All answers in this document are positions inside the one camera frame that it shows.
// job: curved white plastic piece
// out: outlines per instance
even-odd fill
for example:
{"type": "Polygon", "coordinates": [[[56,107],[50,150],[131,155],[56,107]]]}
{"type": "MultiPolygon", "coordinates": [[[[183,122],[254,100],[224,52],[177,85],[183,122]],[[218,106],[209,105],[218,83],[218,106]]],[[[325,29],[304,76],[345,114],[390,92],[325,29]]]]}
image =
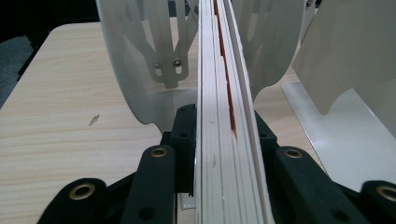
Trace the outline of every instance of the curved white plastic piece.
{"type": "Polygon", "coordinates": [[[234,0],[253,99],[285,74],[299,42],[305,0],[234,0]]]}
{"type": "Polygon", "coordinates": [[[170,131],[175,111],[197,98],[196,89],[176,89],[189,75],[195,16],[186,19],[184,0],[176,0],[177,29],[172,30],[167,1],[97,0],[97,5],[126,102],[141,123],[170,131]]]}
{"type": "MultiPolygon", "coordinates": [[[[396,79],[395,11],[393,0],[322,2],[293,64],[321,114],[328,113],[333,102],[352,88],[366,103],[384,101],[388,96],[382,93],[393,91],[386,85],[383,91],[370,85],[396,79]]],[[[368,106],[374,111],[395,108],[394,98],[387,99],[388,105],[368,106]]],[[[389,121],[396,124],[393,116],[384,120],[385,125],[389,121]]]]}

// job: white plastic panel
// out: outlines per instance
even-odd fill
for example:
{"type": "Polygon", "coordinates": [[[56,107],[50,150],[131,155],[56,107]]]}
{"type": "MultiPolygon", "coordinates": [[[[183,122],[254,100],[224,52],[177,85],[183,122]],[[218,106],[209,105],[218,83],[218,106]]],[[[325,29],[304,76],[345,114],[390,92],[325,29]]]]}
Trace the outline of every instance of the white plastic panel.
{"type": "Polygon", "coordinates": [[[328,115],[319,114],[300,82],[282,90],[333,181],[355,191],[367,180],[396,183],[396,140],[354,90],[328,115]]]}
{"type": "Polygon", "coordinates": [[[253,98],[288,69],[302,27],[305,0],[234,0],[253,98]]]}
{"type": "MultiPolygon", "coordinates": [[[[322,2],[293,64],[320,113],[349,89],[396,78],[395,12],[394,0],[322,2]]],[[[364,95],[383,100],[385,90],[366,90],[364,95]]],[[[381,106],[394,108],[396,101],[388,103],[381,106]]],[[[390,119],[384,124],[390,122],[396,125],[390,119]]]]}
{"type": "Polygon", "coordinates": [[[196,16],[185,17],[184,0],[176,0],[177,28],[171,25],[167,1],[97,0],[97,5],[126,102],[141,123],[170,131],[177,108],[196,102],[196,89],[177,89],[189,75],[196,16]]]}

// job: black metal clamp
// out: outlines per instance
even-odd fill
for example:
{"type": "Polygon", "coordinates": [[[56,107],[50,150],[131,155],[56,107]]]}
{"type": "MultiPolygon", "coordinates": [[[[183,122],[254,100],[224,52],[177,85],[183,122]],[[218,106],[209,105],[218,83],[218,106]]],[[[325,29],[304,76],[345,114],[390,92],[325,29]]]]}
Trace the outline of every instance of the black metal clamp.
{"type": "MultiPolygon", "coordinates": [[[[361,193],[337,185],[308,153],[280,147],[257,113],[256,120],[276,223],[396,223],[396,185],[369,181],[361,193]]],[[[181,107],[136,173],[109,187],[92,178],[67,185],[38,223],[177,223],[176,193],[193,194],[195,130],[195,105],[181,107]]]]}

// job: wooden table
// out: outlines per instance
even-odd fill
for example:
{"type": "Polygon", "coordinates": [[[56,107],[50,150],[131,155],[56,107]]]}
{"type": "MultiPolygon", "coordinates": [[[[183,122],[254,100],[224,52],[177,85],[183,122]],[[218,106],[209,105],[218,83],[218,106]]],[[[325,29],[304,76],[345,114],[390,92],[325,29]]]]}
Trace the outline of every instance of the wooden table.
{"type": "MultiPolygon", "coordinates": [[[[256,110],[280,145],[316,157],[280,89],[293,80],[289,70],[263,90],[256,110]]],[[[134,172],[142,152],[160,139],[158,129],[140,124],[125,103],[100,24],[53,30],[0,110],[0,222],[37,222],[76,179],[116,182],[134,172]]],[[[194,210],[179,213],[179,223],[193,219],[194,210]]]]}

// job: mark on table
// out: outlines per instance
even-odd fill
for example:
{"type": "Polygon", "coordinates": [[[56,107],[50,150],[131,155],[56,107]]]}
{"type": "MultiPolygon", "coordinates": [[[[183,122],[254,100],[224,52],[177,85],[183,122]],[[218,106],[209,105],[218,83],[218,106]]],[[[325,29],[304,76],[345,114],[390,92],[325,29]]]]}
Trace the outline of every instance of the mark on table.
{"type": "Polygon", "coordinates": [[[93,117],[93,119],[91,120],[91,123],[88,126],[93,125],[98,119],[99,119],[99,115],[96,115],[95,117],[93,117]]]}

